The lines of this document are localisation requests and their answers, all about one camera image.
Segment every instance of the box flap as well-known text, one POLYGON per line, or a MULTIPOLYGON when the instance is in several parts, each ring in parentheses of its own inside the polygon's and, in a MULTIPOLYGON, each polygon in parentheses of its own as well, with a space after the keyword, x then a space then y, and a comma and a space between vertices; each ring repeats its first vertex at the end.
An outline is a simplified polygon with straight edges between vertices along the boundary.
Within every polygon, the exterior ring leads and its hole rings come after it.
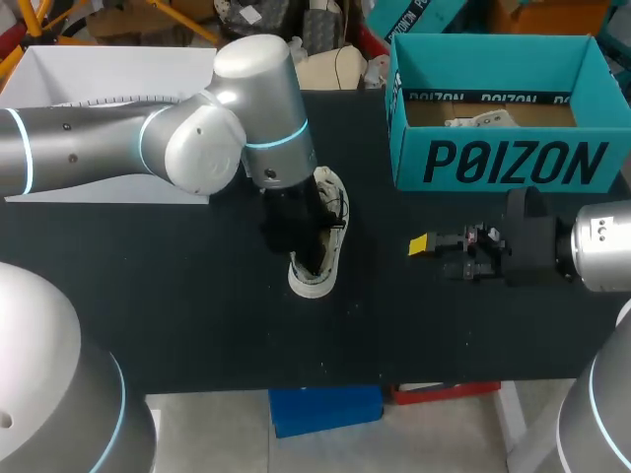
POLYGON ((450 101, 407 101, 405 112, 409 126, 445 126, 453 120, 454 105, 450 101))
POLYGON ((572 108, 568 105, 532 105, 507 103, 506 111, 520 126, 576 127, 572 108))

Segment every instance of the cardboard box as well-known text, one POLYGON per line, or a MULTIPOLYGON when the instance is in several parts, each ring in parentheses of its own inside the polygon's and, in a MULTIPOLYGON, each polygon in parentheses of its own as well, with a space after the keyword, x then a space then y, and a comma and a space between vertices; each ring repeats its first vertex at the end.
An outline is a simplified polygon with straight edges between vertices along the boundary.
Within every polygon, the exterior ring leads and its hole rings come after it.
POLYGON ((606 192, 631 110, 588 36, 399 34, 386 111, 401 190, 606 192), (446 127, 505 108, 520 127, 446 127))
MULTIPOLYGON (((132 100, 140 96, 187 99, 210 83, 216 52, 216 49, 192 47, 31 46, 0 94, 0 107, 26 108, 112 98, 132 100)), ((144 174, 6 200, 208 203, 208 197, 188 194, 158 177, 144 174)))
POLYGON ((377 2, 368 16, 370 29, 386 42, 400 33, 440 33, 466 0, 389 0, 377 2))
POLYGON ((492 0, 490 33, 597 35, 610 0, 492 0))

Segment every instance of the tile floor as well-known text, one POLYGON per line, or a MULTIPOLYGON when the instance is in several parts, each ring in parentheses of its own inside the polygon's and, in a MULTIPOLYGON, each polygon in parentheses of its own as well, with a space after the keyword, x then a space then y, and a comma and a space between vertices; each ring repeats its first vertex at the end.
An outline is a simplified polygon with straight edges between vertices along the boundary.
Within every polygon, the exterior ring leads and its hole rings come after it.
MULTIPOLYGON (((518 383, 531 422, 568 381, 518 383)), ((277 439, 266 391, 148 396, 161 410, 156 473, 505 473, 491 396, 386 406, 375 423, 277 439)), ((539 473, 562 473, 550 455, 539 473)))

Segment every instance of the black table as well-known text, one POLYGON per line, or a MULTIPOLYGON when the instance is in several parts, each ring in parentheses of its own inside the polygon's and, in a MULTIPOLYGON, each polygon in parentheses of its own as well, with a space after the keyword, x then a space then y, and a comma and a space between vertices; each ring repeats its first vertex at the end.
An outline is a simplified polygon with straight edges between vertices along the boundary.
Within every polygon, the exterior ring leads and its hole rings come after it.
MULTIPOLYGON (((442 280, 440 262, 406 256, 409 240, 497 221, 504 196, 396 191, 383 95, 305 100, 318 159, 351 199, 328 297, 292 293, 244 179, 209 206, 5 204, 0 260, 63 291, 147 393, 577 376, 629 296, 442 280)), ((614 189, 549 202, 573 220, 585 204, 627 195, 614 189)))

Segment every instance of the cable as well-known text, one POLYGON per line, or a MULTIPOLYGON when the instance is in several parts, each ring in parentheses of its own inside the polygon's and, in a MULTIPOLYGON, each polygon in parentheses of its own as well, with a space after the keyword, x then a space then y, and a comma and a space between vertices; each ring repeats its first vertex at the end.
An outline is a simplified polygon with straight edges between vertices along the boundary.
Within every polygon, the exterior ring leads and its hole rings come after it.
POLYGON ((179 103, 180 99, 171 96, 118 96, 118 97, 101 97, 98 99, 90 99, 88 101, 69 101, 59 103, 53 106, 96 106, 96 105, 123 105, 129 103, 179 103))
POLYGON ((337 50, 337 54, 335 54, 335 77, 337 78, 337 86, 339 87, 340 91, 342 90, 342 84, 339 82, 339 74, 337 73, 337 56, 339 56, 339 53, 342 52, 342 49, 344 49, 344 47, 340 47, 337 50))

